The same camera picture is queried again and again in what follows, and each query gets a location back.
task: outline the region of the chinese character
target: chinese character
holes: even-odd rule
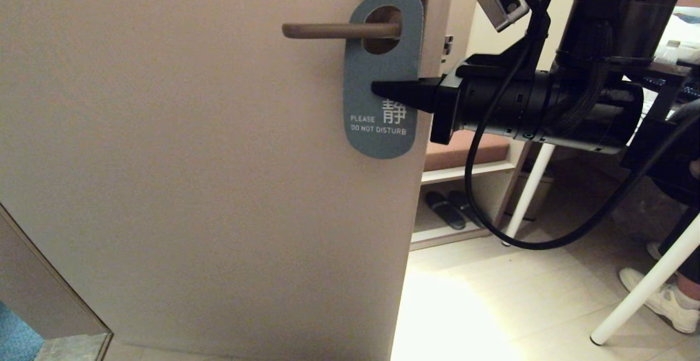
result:
[[[401,119],[406,119],[406,106],[400,102],[385,99],[382,109],[385,123],[400,124]]]

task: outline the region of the white sneaker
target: white sneaker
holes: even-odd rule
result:
[[[661,254],[658,251],[658,247],[660,246],[660,242],[647,242],[647,252],[655,261],[659,261],[661,259]]]
[[[637,287],[644,275],[631,268],[623,268],[620,271],[620,281],[632,291]],[[692,334],[700,321],[700,311],[695,309],[684,309],[678,304],[673,293],[675,284],[664,284],[644,303],[655,314],[666,316],[677,331],[684,334]]]

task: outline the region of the white tile floor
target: white tile floor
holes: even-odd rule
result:
[[[529,241],[569,231],[597,201],[553,188]],[[555,251],[503,247],[493,237],[411,252],[392,361],[698,361],[700,332],[674,331],[641,308],[605,346],[588,337],[627,291],[617,271],[647,271],[642,242],[606,220],[581,241]],[[204,361],[113,342],[107,361]]]
[[[95,361],[107,334],[77,335],[44,341],[34,361]]]

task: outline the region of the door handle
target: door handle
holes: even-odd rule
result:
[[[399,38],[400,23],[284,23],[282,34],[293,39]]]

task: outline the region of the white shelf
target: white shelf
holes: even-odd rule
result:
[[[455,236],[471,231],[478,230],[480,227],[476,224],[467,221],[467,226],[461,230],[455,230],[447,226],[437,213],[433,212],[430,207],[425,204],[425,194],[429,191],[437,191],[443,196],[447,196],[450,190],[464,190],[462,182],[452,181],[430,184],[421,187],[420,202],[418,202],[418,210],[416,212],[416,220],[413,224],[413,234],[411,242],[421,242],[429,239],[441,238],[444,236]]]
[[[484,162],[477,164],[472,170],[472,175],[485,174],[487,172],[506,171],[515,168],[515,165],[508,161]],[[464,177],[464,167],[446,168],[444,170],[425,171],[421,178],[421,184],[445,182],[447,180],[462,179]]]
[[[431,229],[431,230],[425,230],[425,231],[419,231],[419,232],[413,233],[411,236],[411,242],[412,243],[413,242],[420,242],[420,241],[425,241],[427,239],[440,238],[442,236],[467,233],[469,231],[478,230],[480,228],[481,227],[477,226],[476,224],[474,224],[472,222],[467,222],[467,226],[461,230],[455,230],[450,226],[438,227],[437,229]]]

